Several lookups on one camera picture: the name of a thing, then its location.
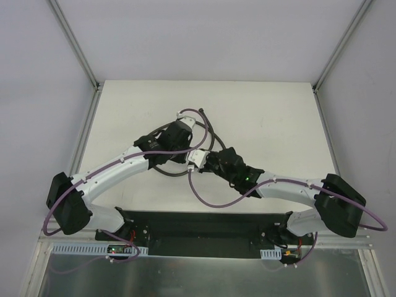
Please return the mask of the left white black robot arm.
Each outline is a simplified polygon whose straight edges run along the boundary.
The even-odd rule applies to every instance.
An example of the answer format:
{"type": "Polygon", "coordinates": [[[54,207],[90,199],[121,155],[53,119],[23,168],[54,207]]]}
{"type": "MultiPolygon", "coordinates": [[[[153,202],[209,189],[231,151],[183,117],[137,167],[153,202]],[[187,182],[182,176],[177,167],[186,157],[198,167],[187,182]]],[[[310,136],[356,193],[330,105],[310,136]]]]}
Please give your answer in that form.
{"type": "Polygon", "coordinates": [[[189,148],[195,121],[185,117],[172,122],[158,137],[142,136],[125,152],[98,168],[68,177],[57,174],[46,205],[65,235],[84,228],[109,231],[118,241],[127,239],[131,226],[119,208],[106,208],[93,201],[111,187],[135,174],[162,165],[175,151],[189,148]]]}

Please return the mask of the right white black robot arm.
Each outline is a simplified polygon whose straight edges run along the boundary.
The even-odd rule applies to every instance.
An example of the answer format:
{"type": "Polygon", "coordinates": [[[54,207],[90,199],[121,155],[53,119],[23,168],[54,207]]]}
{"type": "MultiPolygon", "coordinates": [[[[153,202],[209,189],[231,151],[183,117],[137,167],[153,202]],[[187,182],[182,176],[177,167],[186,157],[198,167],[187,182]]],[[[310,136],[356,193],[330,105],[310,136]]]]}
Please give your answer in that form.
{"type": "Polygon", "coordinates": [[[196,163],[203,172],[226,180],[243,197],[275,198],[308,206],[302,212],[288,212],[278,227],[285,244],[300,236],[329,230],[344,238],[354,238],[366,199],[336,174],[324,179],[293,179],[245,164],[234,148],[219,152],[198,152],[196,163]]]}

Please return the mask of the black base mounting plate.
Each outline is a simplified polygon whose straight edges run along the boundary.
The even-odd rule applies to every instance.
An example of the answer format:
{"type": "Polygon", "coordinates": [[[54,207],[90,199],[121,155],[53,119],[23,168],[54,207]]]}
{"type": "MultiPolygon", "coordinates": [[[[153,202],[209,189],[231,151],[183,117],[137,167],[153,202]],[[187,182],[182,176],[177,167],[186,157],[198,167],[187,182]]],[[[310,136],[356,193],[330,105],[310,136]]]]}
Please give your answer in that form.
{"type": "Polygon", "coordinates": [[[151,256],[258,259],[277,246],[310,246],[311,234],[288,235],[282,214],[123,211],[115,235],[151,256]]]}

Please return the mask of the right aluminium frame post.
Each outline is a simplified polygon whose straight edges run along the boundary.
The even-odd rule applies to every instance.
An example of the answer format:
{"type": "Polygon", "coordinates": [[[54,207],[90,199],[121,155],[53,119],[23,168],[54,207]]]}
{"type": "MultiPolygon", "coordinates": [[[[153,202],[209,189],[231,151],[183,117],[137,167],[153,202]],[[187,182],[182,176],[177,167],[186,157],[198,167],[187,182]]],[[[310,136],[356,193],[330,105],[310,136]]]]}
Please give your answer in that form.
{"type": "Polygon", "coordinates": [[[345,31],[343,32],[341,38],[339,39],[337,45],[335,46],[332,54],[330,55],[328,61],[326,62],[323,70],[321,71],[318,79],[312,85],[312,90],[314,93],[317,93],[319,89],[324,84],[326,78],[329,76],[331,70],[334,68],[337,60],[347,47],[349,41],[351,40],[353,34],[362,23],[366,14],[369,12],[371,6],[375,3],[374,0],[364,0],[361,1],[357,11],[354,13],[351,21],[347,25],[345,31]]]}

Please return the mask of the aluminium frame post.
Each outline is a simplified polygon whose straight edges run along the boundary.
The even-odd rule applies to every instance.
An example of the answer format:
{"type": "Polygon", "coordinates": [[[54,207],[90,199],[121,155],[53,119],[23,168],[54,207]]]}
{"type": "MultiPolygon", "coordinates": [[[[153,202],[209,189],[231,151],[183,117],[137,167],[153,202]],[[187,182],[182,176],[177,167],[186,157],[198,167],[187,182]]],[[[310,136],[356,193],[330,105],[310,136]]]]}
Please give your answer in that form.
{"type": "Polygon", "coordinates": [[[52,11],[60,29],[62,30],[71,50],[77,59],[78,63],[80,64],[82,70],[84,71],[90,85],[93,87],[95,91],[100,89],[100,81],[96,78],[84,51],[82,50],[72,27],[70,26],[66,15],[64,14],[59,1],[57,0],[47,0],[47,5],[49,6],[50,10],[52,11]]]}
{"type": "Polygon", "coordinates": [[[337,60],[347,47],[349,41],[351,40],[353,34],[362,23],[366,14],[369,12],[371,6],[375,3],[374,0],[364,0],[361,1],[357,11],[354,13],[351,21],[347,25],[345,31],[343,32],[341,38],[339,39],[337,45],[335,46],[332,54],[330,55],[328,61],[326,62],[323,70],[321,71],[318,79],[312,85],[312,90],[314,93],[317,93],[319,89],[324,84],[326,78],[329,76],[331,70],[334,68],[337,60]]]}

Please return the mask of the left aluminium frame post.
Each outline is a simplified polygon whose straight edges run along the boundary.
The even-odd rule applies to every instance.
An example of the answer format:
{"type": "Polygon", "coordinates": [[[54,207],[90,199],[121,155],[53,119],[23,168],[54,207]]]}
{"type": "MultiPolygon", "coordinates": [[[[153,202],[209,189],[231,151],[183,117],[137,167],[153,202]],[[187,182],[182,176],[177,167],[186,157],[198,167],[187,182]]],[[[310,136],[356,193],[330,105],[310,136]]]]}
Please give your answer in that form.
{"type": "Polygon", "coordinates": [[[71,50],[77,59],[78,63],[80,64],[82,70],[84,71],[90,85],[93,87],[95,91],[100,89],[100,81],[96,78],[84,51],[82,50],[72,27],[70,26],[66,15],[64,14],[59,1],[57,0],[47,0],[47,5],[49,6],[50,10],[52,11],[60,29],[62,30],[71,50]]]}

